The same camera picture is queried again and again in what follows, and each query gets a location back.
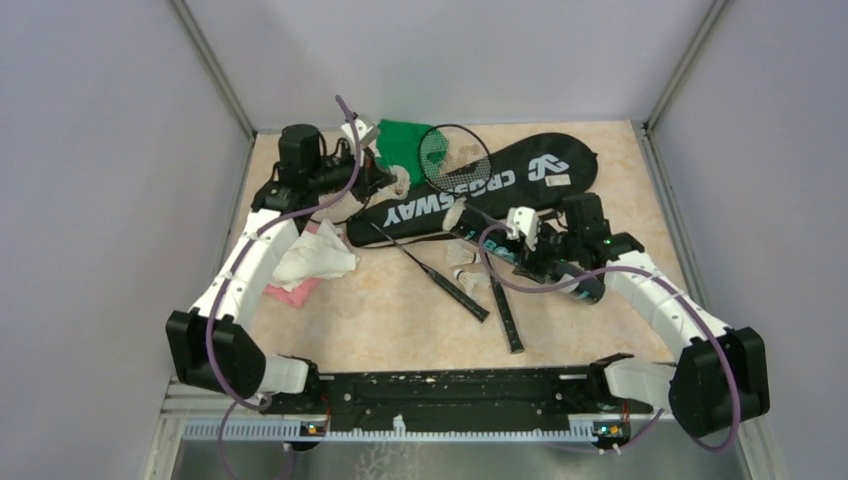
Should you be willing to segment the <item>black shuttlecock tube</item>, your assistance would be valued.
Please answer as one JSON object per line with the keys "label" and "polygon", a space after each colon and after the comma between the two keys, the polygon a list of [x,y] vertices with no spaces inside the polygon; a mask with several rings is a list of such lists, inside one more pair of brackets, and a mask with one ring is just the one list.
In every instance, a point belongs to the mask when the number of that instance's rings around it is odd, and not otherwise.
{"label": "black shuttlecock tube", "polygon": [[[497,221],[493,217],[481,210],[466,203],[457,202],[446,211],[442,221],[442,229],[444,232],[464,240],[476,248],[483,247],[489,256],[509,264],[512,267],[513,273],[513,268],[517,265],[518,255],[522,250],[524,242],[522,240],[508,239],[507,232],[500,229],[490,232],[486,235],[485,239],[481,239],[480,235],[483,230],[496,223]],[[577,276],[582,275],[584,271],[574,261],[572,263],[577,267]],[[547,285],[560,282],[535,283]]]}

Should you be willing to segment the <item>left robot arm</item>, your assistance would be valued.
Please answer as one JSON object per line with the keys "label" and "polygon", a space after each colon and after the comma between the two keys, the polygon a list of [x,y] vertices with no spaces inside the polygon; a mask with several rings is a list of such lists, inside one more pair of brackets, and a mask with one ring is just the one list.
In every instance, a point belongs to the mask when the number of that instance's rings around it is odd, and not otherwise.
{"label": "left robot arm", "polygon": [[307,361],[267,356],[246,330],[273,271],[300,237],[309,217],[351,193],[364,200],[397,178],[378,167],[369,146],[377,126],[357,118],[342,126],[337,149],[326,153],[313,125],[282,129],[279,159],[256,192],[245,228],[212,283],[187,311],[166,321],[168,344],[180,382],[224,393],[250,409],[267,407],[272,396],[297,413],[319,404],[320,386],[309,379]]}

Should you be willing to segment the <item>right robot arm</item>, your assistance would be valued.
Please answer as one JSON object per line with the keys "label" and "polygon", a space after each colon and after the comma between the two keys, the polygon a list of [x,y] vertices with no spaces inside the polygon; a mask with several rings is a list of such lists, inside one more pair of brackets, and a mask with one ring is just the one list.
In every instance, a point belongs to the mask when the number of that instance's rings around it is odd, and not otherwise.
{"label": "right robot arm", "polygon": [[695,438],[769,412],[766,349],[754,329],[734,329],[711,315],[631,234],[613,233],[597,195],[570,197],[560,210],[562,231],[544,225],[529,207],[509,211],[508,237],[520,245],[520,266],[544,283],[566,282],[569,292],[586,293],[589,300],[618,294],[673,357],[671,364],[628,354],[595,362],[586,385],[594,409],[612,412],[635,400],[670,412]]}

